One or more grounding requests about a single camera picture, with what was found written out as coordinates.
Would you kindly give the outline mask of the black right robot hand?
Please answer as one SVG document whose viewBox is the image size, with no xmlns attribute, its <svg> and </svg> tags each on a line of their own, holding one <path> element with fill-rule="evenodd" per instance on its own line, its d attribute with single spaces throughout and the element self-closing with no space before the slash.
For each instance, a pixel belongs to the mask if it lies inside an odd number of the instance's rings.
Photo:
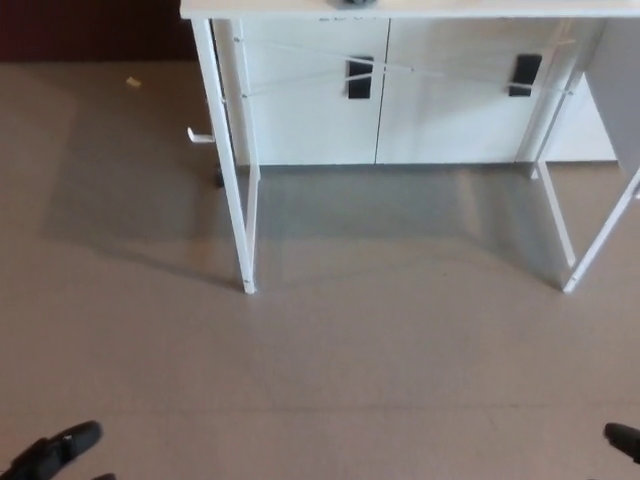
<svg viewBox="0 0 640 480">
<path fill-rule="evenodd" d="M 640 433 L 638 429 L 610 422 L 604 427 L 604 437 L 613 448 L 627 455 L 635 463 L 639 463 Z"/>
</svg>

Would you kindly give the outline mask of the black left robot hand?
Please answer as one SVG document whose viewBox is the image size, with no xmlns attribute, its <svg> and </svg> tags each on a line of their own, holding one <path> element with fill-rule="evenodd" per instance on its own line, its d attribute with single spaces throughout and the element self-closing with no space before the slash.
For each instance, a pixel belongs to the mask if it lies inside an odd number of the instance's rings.
<svg viewBox="0 0 640 480">
<path fill-rule="evenodd" d="M 90 420 L 36 440 L 13 459 L 1 478 L 53 479 L 69 464 L 95 447 L 103 436 L 100 422 Z"/>
</svg>

